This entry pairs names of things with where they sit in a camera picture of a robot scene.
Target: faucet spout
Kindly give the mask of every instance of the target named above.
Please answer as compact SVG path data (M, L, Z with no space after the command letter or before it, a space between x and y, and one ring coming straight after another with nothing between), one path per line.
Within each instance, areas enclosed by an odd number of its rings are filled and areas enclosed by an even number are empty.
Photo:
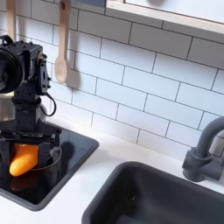
M202 131L198 145L186 153L183 163L184 176L200 182L205 176L219 180L224 170L223 159L212 157L209 153L215 136L224 130L224 116L210 122Z

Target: countertop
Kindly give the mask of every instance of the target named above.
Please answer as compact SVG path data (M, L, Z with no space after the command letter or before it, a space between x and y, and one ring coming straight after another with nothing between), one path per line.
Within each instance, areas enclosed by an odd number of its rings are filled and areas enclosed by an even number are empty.
M49 122L92 137L100 147L73 175L47 207L40 212L31 212L14 202L0 197L0 222L3 224L81 224L81 217L91 200L102 187L109 174L125 161L138 161L180 178L183 161L168 157L154 150L129 143L89 127L70 123L55 116ZM224 176L220 182L205 180L200 185L224 194Z

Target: carrot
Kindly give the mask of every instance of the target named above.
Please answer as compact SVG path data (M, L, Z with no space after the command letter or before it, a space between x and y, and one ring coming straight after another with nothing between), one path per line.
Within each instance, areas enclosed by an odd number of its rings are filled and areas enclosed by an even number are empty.
M39 147L37 145L16 144L15 157L10 164L10 174L20 176L38 164Z

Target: wooden spoon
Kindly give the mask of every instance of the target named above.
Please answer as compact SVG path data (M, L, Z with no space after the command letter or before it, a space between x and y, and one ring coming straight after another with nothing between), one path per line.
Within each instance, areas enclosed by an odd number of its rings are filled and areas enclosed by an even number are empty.
M17 40L16 34L16 1L6 0L7 10L7 31L8 35L15 42Z
M69 14L71 10L71 2L69 0L61 0L59 3L59 56L54 64L54 71L57 81L60 84L65 83L67 75L70 71L69 62L67 60L67 43L68 43L68 26Z

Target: sink basin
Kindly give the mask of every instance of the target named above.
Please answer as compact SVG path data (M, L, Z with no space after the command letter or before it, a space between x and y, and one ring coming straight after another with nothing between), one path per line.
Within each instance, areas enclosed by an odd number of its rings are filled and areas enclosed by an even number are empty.
M145 164L118 165L82 224L223 224L224 195Z

